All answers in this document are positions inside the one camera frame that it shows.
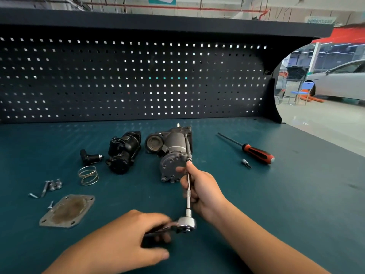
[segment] glass wall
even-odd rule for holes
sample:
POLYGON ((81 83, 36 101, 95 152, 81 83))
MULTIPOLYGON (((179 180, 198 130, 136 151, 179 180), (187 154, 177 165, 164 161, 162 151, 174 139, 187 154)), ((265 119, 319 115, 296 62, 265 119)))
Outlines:
MULTIPOLYGON (((291 53, 288 67, 299 66, 307 70, 314 46, 315 44, 308 44, 291 53)), ((325 72, 357 59, 365 59, 365 43, 322 43, 313 72, 325 72)))

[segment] blue chair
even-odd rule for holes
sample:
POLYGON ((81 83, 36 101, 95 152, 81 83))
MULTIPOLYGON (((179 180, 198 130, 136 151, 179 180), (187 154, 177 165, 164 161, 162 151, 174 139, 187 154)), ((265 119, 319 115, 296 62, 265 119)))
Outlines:
POLYGON ((304 82, 304 83, 302 83, 299 91, 290 92, 292 94, 295 94, 295 100, 294 100, 295 105, 297 104, 297 102, 299 102, 298 95, 307 95, 307 99, 305 100, 305 105, 307 104, 307 101, 308 101, 309 95, 311 94, 313 86, 314 86, 314 82, 304 82))

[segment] shiny floor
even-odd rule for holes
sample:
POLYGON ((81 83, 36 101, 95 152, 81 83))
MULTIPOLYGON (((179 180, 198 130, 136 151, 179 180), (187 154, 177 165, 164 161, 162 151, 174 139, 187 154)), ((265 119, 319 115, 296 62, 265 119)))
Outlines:
POLYGON ((284 98, 277 109, 287 124, 365 157, 365 106, 284 98))

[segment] red and black screwdriver handle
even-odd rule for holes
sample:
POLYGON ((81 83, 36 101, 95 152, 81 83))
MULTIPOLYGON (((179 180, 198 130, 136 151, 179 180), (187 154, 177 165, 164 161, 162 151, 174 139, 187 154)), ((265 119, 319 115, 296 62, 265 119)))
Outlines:
POLYGON ((249 144, 243 144, 242 151, 247 152, 257 158, 258 160, 271 164, 275 161, 275 157, 264 150, 252 147, 249 144))

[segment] gasket cover plate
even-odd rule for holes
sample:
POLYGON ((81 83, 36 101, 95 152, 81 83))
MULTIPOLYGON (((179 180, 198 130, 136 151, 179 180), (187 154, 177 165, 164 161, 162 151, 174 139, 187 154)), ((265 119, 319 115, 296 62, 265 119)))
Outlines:
POLYGON ((80 223, 94 201, 93 195, 67 195, 39 220, 39 225, 61 228, 74 227, 80 223))

